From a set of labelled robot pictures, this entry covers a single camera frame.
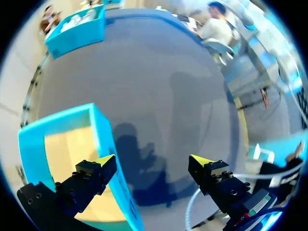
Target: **cyan storage bin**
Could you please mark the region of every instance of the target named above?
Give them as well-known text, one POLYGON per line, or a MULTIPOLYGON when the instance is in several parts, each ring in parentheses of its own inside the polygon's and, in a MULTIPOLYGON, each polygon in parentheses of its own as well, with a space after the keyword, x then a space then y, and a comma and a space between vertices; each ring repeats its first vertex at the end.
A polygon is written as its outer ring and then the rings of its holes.
MULTIPOLYGON (((19 150, 27 181, 34 185, 41 181, 55 192, 46 155, 45 137, 89 126, 92 129, 92 137, 98 157, 105 157, 111 153, 116 155, 117 172, 108 186, 118 207, 132 230, 143 231, 141 216, 131 197, 117 157, 110 123, 93 103, 55 113, 19 130, 19 150)), ((108 231, 103 222, 95 222, 94 220, 85 220, 84 222, 108 231)))
POLYGON ((45 44, 54 59, 80 47, 103 41, 105 8, 104 5, 101 5, 93 7, 93 9, 96 11, 96 19, 61 32, 64 23, 68 23, 71 18, 77 14, 82 18, 86 15, 88 9, 79 11, 62 20, 49 35, 45 44))

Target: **man in white shirt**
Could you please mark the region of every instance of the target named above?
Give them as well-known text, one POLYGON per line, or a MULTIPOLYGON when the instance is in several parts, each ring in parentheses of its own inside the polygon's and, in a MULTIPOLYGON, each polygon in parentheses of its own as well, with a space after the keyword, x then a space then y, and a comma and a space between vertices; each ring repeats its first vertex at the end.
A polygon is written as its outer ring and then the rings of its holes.
POLYGON ((226 21, 226 7, 220 2, 209 3, 208 11, 211 18, 198 31, 190 30, 200 39, 216 39, 224 45, 228 45, 232 39, 232 30, 226 21))

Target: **round table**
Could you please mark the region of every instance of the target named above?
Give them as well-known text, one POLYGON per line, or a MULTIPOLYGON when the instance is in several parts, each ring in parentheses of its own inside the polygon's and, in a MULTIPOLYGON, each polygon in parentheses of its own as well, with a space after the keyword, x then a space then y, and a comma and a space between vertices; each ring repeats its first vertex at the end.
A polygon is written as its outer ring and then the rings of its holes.
MULTIPOLYGON (((180 231, 198 188, 191 154, 244 169, 237 109, 218 66, 176 17, 149 9, 106 12, 105 39, 49 58, 38 118, 94 102, 109 119, 146 231, 180 231)), ((192 225, 218 210, 199 195, 192 225)))

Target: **person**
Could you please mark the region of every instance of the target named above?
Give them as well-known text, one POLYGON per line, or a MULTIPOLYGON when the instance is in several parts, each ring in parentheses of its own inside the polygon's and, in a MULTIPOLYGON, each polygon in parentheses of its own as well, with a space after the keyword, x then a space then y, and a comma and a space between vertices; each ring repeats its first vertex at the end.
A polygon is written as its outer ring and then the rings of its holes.
POLYGON ((232 40, 232 29, 226 20, 226 7, 220 2, 214 1, 208 4, 211 18, 198 31, 189 29, 201 40, 216 39, 224 45, 232 40))
MULTIPOLYGON (((284 168, 280 168, 271 163, 263 162, 260 174, 277 174, 295 168, 303 162, 303 160, 299 158, 299 155, 303 149, 304 143, 301 141, 295 152, 289 154, 285 158, 286 166, 284 168)), ((299 173, 300 169, 284 177, 274 177, 270 180, 257 180, 253 193, 256 193, 263 188, 277 196, 276 206, 283 206, 295 189, 296 183, 299 180, 299 173)))
POLYGON ((49 5, 44 11, 43 20, 40 22, 41 30, 47 35, 60 23, 59 13, 52 13, 52 6, 49 5))

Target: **person sitting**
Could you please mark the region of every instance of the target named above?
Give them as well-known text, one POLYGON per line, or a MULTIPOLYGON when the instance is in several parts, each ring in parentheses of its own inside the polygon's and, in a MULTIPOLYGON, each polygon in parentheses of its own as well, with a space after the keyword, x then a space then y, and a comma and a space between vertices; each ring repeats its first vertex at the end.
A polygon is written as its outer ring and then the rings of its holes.
POLYGON ((214 1, 208 4, 211 18, 198 31, 189 28, 201 40, 216 39, 224 45, 232 40, 232 30, 226 20, 226 7, 220 2, 214 1))
POLYGON ((52 13, 52 6, 46 7, 43 20, 40 22, 41 30, 47 35, 60 23, 59 13, 52 13))

